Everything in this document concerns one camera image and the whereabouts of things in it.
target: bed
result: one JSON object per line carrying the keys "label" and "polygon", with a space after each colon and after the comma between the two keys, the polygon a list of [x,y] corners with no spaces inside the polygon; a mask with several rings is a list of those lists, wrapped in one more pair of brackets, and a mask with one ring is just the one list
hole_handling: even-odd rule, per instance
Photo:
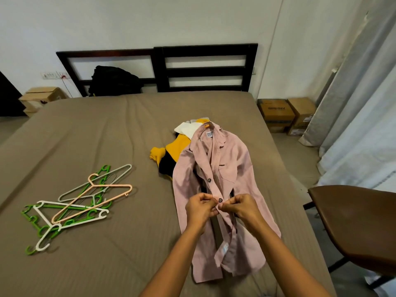
{"label": "bed", "polygon": [[[180,236],[171,181],[158,173],[150,150],[173,141],[173,129],[181,122],[205,116],[246,144],[283,241],[335,296],[303,203],[254,99],[243,91],[75,98],[41,109],[0,146],[2,296],[137,296]],[[38,239],[21,215],[25,205],[56,201],[103,165],[113,169],[125,164],[132,169],[119,183],[134,189],[114,202],[106,219],[65,230],[45,252],[25,254]],[[202,284],[195,284],[189,273],[181,292],[265,294],[282,296],[268,265],[253,275],[225,275]]]}

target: floor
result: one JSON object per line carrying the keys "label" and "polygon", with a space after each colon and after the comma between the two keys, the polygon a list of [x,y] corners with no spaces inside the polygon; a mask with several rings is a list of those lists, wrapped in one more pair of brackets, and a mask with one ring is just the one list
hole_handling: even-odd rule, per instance
{"label": "floor", "polygon": [[[0,118],[0,144],[7,140],[27,120],[27,117]],[[313,186],[320,177],[316,169],[316,163],[319,160],[317,149],[301,145],[298,142],[299,137],[290,137],[284,133],[274,133],[272,137],[285,163],[286,169],[290,172],[296,189],[300,192],[301,198],[306,203],[309,202],[310,197],[307,193],[307,188]],[[306,213],[318,239],[326,264],[329,266],[339,260],[342,255],[330,241],[329,236],[324,230],[323,223],[317,215],[316,209],[307,210]],[[366,287],[365,276],[370,276],[370,272],[352,263],[345,264],[331,274],[335,290],[339,297],[378,296],[374,291]],[[381,297],[388,296],[381,289],[379,295]]]}

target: black fabric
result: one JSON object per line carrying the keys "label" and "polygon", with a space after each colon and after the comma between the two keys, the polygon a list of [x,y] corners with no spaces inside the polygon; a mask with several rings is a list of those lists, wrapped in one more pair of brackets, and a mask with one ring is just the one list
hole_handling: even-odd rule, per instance
{"label": "black fabric", "polygon": [[172,156],[165,150],[165,156],[161,159],[160,165],[158,166],[158,171],[161,174],[165,174],[168,176],[173,175],[173,170],[175,169],[176,162],[172,158]]}
{"label": "black fabric", "polygon": [[120,96],[140,94],[140,79],[123,69],[113,66],[97,66],[88,92],[92,96]]}

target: person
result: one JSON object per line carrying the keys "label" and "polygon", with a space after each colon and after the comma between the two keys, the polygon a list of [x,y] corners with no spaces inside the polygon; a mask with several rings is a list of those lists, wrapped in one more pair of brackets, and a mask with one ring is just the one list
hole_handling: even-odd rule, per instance
{"label": "person", "polygon": [[[189,199],[186,205],[187,227],[140,297],[180,295],[195,247],[204,233],[206,221],[218,214],[215,209],[217,203],[212,195],[205,193]],[[227,213],[237,214],[246,229],[255,236],[285,296],[330,296],[268,226],[252,196],[236,195],[221,203],[218,208]]]}

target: black backpack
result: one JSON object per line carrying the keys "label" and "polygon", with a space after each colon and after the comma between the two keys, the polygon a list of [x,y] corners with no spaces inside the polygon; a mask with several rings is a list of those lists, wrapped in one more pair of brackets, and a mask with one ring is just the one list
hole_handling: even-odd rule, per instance
{"label": "black backpack", "polygon": [[92,96],[120,96],[140,94],[140,79],[123,69],[113,66],[97,66],[88,92]]}

